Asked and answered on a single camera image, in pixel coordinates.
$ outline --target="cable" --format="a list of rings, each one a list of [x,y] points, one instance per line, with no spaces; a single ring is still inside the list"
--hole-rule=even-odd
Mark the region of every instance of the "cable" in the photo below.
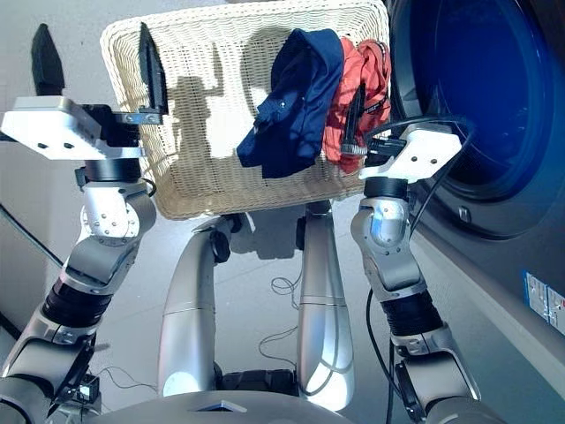
[[[453,169],[453,167],[456,165],[457,161],[461,157],[461,154],[469,147],[469,145],[472,142],[473,137],[475,136],[476,127],[473,123],[471,123],[471,121],[466,120],[465,122],[462,122],[462,124],[465,124],[465,126],[467,127],[467,131],[468,131],[467,136],[465,138],[465,141],[461,145],[461,149],[459,150],[459,152],[457,152],[457,154],[455,156],[453,156],[451,158],[451,160],[446,165],[444,165],[441,175],[439,177],[437,177],[437,179],[433,183],[433,185],[430,188],[430,191],[428,192],[426,198],[422,202],[422,206],[420,206],[418,213],[416,214],[416,216],[414,216],[414,219],[413,219],[412,224],[411,224],[411,230],[410,230],[411,236],[412,236],[412,234],[414,234],[414,231],[416,230],[416,226],[420,222],[420,218],[422,217],[422,214],[424,214],[424,210],[426,209],[427,204],[433,198],[433,195],[435,194],[435,192],[438,190],[438,188],[440,188],[443,181],[445,181],[445,178],[448,176],[448,174],[451,172],[451,170]]]
[[[264,356],[265,358],[269,358],[270,360],[281,360],[283,362],[286,362],[287,364],[292,365],[294,368],[296,368],[297,364],[295,362],[292,362],[291,360],[287,360],[286,358],[283,358],[281,356],[269,355],[267,353],[264,353],[263,352],[263,346],[267,345],[271,342],[275,342],[277,340],[283,340],[284,338],[293,334],[297,329],[298,329],[298,326],[294,326],[291,329],[287,329],[287,330],[282,331],[280,333],[271,334],[270,336],[263,338],[259,342],[259,344],[257,345],[257,349],[259,350],[259,353],[261,354],[261,356]]]
[[[392,338],[388,339],[388,373],[392,377],[392,381],[395,381],[395,346],[392,343]],[[393,385],[388,382],[388,397],[387,397],[387,418],[385,419],[386,424],[392,422],[392,411],[395,405]]]
[[[295,310],[299,309],[298,303],[296,302],[296,298],[295,298],[295,292],[298,287],[298,284],[300,283],[300,279],[302,278],[302,271],[303,270],[300,269],[300,274],[298,274],[298,277],[294,282],[291,282],[288,278],[284,276],[276,276],[271,280],[271,290],[273,291],[273,293],[279,296],[290,295],[290,304],[292,305],[292,308]],[[263,348],[265,345],[268,345],[269,343],[276,342],[279,340],[284,340],[286,337],[289,337],[292,334],[294,334],[294,332],[297,329],[298,326],[294,326],[291,329],[286,329],[285,331],[281,331],[280,333],[275,333],[264,337],[263,339],[261,339],[259,344],[257,344],[257,350],[259,351],[261,356],[265,358],[269,358],[270,360],[281,360],[283,362],[286,362],[287,364],[291,364],[294,368],[296,368],[297,364],[295,362],[292,362],[291,360],[288,360],[280,356],[269,355],[263,351]]]
[[[146,183],[148,183],[151,186],[151,191],[147,194],[147,196],[153,197],[153,195],[157,193],[157,184],[149,178],[142,178],[142,180],[144,180]]]
[[[35,237],[26,227],[24,227],[15,217],[12,215],[8,209],[0,203],[0,213],[6,218],[6,220],[13,225],[13,227],[21,232],[24,237],[34,245],[40,252],[45,254],[55,265],[59,268],[63,267],[63,261],[61,261],[53,252],[51,252],[37,237]]]
[[[463,124],[467,127],[469,127],[469,125],[474,126],[469,119],[459,115],[422,115],[419,117],[408,117],[406,119],[400,119],[398,121],[389,122],[388,124],[377,126],[371,131],[365,132],[363,134],[363,142],[370,148],[371,146],[373,146],[373,137],[377,134],[384,133],[385,131],[402,126],[422,124],[424,122],[450,122]]]
[[[416,230],[416,227],[418,226],[418,224],[420,222],[420,218],[422,217],[422,214],[424,213],[424,210],[426,209],[427,204],[433,198],[433,195],[435,194],[435,192],[438,190],[438,188],[440,188],[440,185],[443,183],[445,178],[451,172],[451,170],[453,169],[453,167],[455,166],[455,164],[457,163],[457,161],[461,157],[461,154],[471,144],[471,141],[472,141],[473,137],[475,136],[475,132],[476,132],[477,127],[466,117],[462,117],[462,116],[458,116],[458,115],[425,115],[425,116],[421,116],[421,117],[409,117],[409,118],[406,118],[406,119],[401,119],[399,121],[390,122],[388,124],[381,125],[381,126],[378,126],[376,128],[373,128],[371,131],[363,134],[363,141],[364,141],[365,145],[370,150],[371,148],[374,148],[373,137],[375,135],[380,134],[380,133],[384,133],[385,131],[392,130],[394,128],[404,127],[404,126],[408,126],[408,125],[412,125],[412,124],[421,124],[421,123],[424,123],[424,122],[436,122],[436,123],[437,122],[443,122],[443,123],[450,123],[450,124],[460,124],[460,125],[465,126],[467,128],[468,132],[467,132],[467,135],[465,137],[465,141],[461,145],[461,149],[459,150],[459,152],[457,152],[457,154],[454,157],[451,158],[451,160],[446,165],[444,165],[442,173],[440,174],[439,177],[437,177],[437,179],[435,180],[435,183],[433,183],[433,185],[430,188],[430,191],[428,192],[426,198],[422,202],[422,206],[420,207],[420,209],[418,210],[418,213],[416,214],[416,216],[414,217],[414,220],[412,221],[410,235],[412,235],[414,233],[414,231]]]
[[[132,380],[133,382],[135,382],[135,384],[132,384],[130,386],[122,386],[120,384],[118,384],[116,382],[116,380],[114,379],[114,375],[110,372],[111,369],[119,369],[120,371],[122,371],[124,374],[126,374],[130,380]],[[148,387],[149,389],[151,389],[152,391],[154,391],[155,393],[159,393],[159,390],[157,389],[156,386],[152,385],[152,384],[145,384],[144,382],[138,382],[137,380],[135,380],[130,373],[128,373],[127,371],[125,371],[123,368],[121,367],[116,367],[116,366],[110,366],[110,367],[105,367],[102,370],[100,370],[97,374],[94,374],[94,376],[99,376],[102,373],[108,373],[108,376],[110,378],[110,380],[114,383],[114,385],[116,387],[118,387],[119,389],[133,389],[134,387]]]
[[[377,360],[379,360],[380,368],[382,369],[383,374],[387,377],[388,383],[391,384],[394,392],[399,398],[402,398],[400,394],[400,389],[396,385],[395,381],[392,378],[392,375],[387,370],[387,366],[385,365],[385,361],[380,354],[379,346],[377,345],[376,340],[374,339],[373,334],[373,326],[371,325],[371,301],[373,300],[373,289],[369,291],[369,295],[367,296],[367,302],[365,304],[365,324],[367,326],[367,332],[369,333],[369,338],[371,338],[371,344],[373,345],[373,349],[375,354],[377,355]]]

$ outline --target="clothing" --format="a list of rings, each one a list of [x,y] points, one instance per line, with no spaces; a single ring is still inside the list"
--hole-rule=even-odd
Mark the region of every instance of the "clothing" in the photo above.
[[[292,31],[273,63],[271,94],[237,147],[241,164],[262,165],[263,178],[312,166],[342,72],[343,49],[334,31]]]
[[[391,64],[388,47],[381,42],[366,40],[361,42],[358,49],[345,37],[341,42],[345,57],[343,77],[329,109],[323,147],[326,158],[331,163],[339,165],[346,173],[351,173],[359,168],[360,158],[344,155],[340,151],[347,110],[359,85],[365,83],[365,113],[359,119],[357,134],[360,145],[361,133],[383,124],[388,119]]]

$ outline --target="blue shirt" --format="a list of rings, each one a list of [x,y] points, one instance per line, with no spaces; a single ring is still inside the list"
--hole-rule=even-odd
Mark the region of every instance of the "blue shirt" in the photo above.
[[[334,31],[292,31],[273,62],[272,92],[237,147],[241,164],[261,165],[263,178],[312,166],[342,73],[343,49]]]

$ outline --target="laundry basket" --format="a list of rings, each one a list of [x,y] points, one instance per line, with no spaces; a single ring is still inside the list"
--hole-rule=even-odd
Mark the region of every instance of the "laundry basket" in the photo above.
[[[148,105],[139,73],[139,26],[145,22],[167,79],[169,115],[141,128],[145,177],[157,184],[165,217],[186,219],[338,198],[362,189],[320,155],[287,178],[263,179],[244,168],[236,147],[270,90],[271,65],[294,28],[331,28],[353,42],[388,44],[381,0],[288,0],[227,4],[116,22],[101,38],[121,110]]]

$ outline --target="red cloth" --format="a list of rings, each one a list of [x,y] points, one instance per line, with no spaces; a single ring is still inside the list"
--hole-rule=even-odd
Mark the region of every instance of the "red cloth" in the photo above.
[[[361,133],[383,124],[388,119],[391,64],[388,47],[381,42],[365,40],[356,49],[349,39],[343,37],[342,47],[343,76],[329,108],[323,149],[331,163],[337,164],[346,173],[352,173],[361,164],[359,156],[344,155],[340,151],[347,109],[359,85],[365,82],[365,109],[375,105],[377,107],[364,113],[359,119],[357,139],[358,145],[362,145]]]

